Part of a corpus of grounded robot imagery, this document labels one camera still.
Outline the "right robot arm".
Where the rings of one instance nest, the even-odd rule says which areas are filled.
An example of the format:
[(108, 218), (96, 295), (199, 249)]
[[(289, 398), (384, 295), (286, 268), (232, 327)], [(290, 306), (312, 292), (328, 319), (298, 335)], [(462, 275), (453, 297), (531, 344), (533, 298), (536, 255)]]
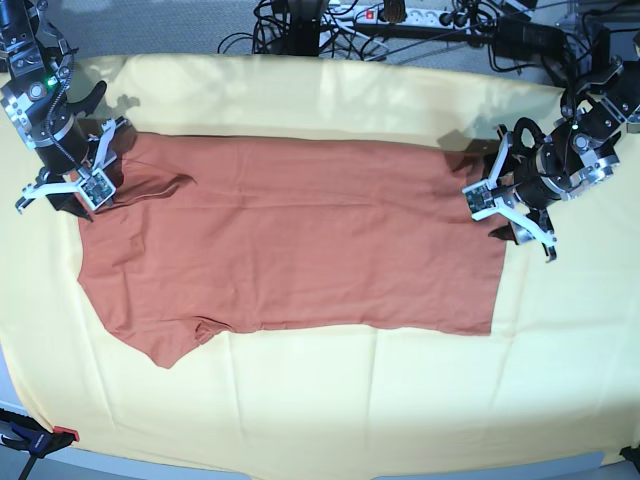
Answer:
[(76, 51), (47, 19), (47, 9), (45, 1), (1, 4), (1, 63), (9, 75), (1, 87), (1, 105), (43, 164), (15, 208), (23, 212), (44, 198), (57, 211), (89, 220), (113, 201), (116, 187), (107, 169), (118, 155), (111, 143), (131, 123), (109, 118), (96, 134), (82, 130), (80, 117), (94, 113), (107, 85), (100, 81), (84, 99), (69, 101)]

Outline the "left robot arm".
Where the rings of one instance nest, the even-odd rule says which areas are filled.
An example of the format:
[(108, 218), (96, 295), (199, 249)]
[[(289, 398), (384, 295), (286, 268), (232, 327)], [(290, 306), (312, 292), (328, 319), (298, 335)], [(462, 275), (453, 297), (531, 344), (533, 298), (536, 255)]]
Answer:
[(549, 258), (557, 244), (550, 206), (601, 184), (620, 163), (615, 145), (639, 114), (639, 63), (612, 58), (568, 84), (560, 107), (550, 133), (528, 117), (512, 129), (499, 126), (497, 153), (485, 158), (481, 180), (463, 190), (473, 220), (505, 219), (490, 237), (537, 241)]

